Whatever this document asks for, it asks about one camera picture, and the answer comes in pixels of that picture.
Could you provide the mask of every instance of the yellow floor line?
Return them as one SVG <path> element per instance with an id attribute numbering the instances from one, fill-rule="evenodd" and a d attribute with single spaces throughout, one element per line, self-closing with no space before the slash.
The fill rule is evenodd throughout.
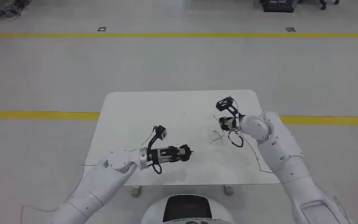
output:
<path id="1" fill-rule="evenodd" d="M 43 119 L 43 120 L 98 120 L 98 112 L 64 111 L 0 111 L 0 119 Z M 281 116 L 285 124 L 300 125 L 358 125 L 353 116 Z"/>
<path id="2" fill-rule="evenodd" d="M 0 111 L 0 119 L 98 120 L 98 112 Z"/>
<path id="3" fill-rule="evenodd" d="M 137 33 L 137 34 L 0 34 L 0 38 L 358 38 L 358 34 L 299 33 Z"/>

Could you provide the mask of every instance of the white floor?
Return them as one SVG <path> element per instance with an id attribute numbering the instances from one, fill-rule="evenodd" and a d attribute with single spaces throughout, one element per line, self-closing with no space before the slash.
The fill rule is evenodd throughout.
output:
<path id="1" fill-rule="evenodd" d="M 320 11 L 306 0 L 290 13 L 263 13 L 249 0 L 34 1 L 2 33 L 358 32 L 357 1 Z M 263 110 L 357 116 L 356 39 L 0 39 L 0 110 L 100 111 L 113 91 L 251 89 Z M 0 120 L 0 217 L 19 223 L 24 204 L 52 209 L 82 175 L 96 122 Z M 356 127 L 296 126 L 312 174 L 358 207 Z M 88 223 L 139 223 L 156 200 L 197 193 L 221 202 L 237 223 L 293 223 L 280 185 L 128 187 Z M 24 223 L 49 214 L 25 209 Z"/>

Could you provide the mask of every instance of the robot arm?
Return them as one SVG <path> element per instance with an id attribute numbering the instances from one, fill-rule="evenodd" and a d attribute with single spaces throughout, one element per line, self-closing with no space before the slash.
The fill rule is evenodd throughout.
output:
<path id="1" fill-rule="evenodd" d="M 164 127 L 158 126 L 155 136 L 147 148 L 132 151 L 117 150 L 94 166 L 80 182 L 69 199 L 56 211 L 48 223 L 81 224 L 105 206 L 127 182 L 138 167 L 140 170 L 165 162 L 187 161 L 191 151 L 187 145 L 179 148 L 151 149 L 157 139 L 167 135 Z"/>
<path id="2" fill-rule="evenodd" d="M 301 148 L 280 117 L 273 112 L 259 116 L 242 115 L 238 112 L 236 116 L 235 111 L 230 109 L 233 108 L 232 101 L 231 97 L 227 97 L 218 102 L 220 105 L 216 107 L 220 111 L 229 108 L 229 112 L 234 115 L 234 120 L 239 120 L 239 124 L 233 125 L 233 120 L 226 118 L 228 122 L 220 122 L 220 126 L 234 127 L 229 131 L 241 131 L 256 139 L 262 158 L 280 180 L 290 198 L 295 222 L 349 224 L 342 207 L 312 180 Z"/>

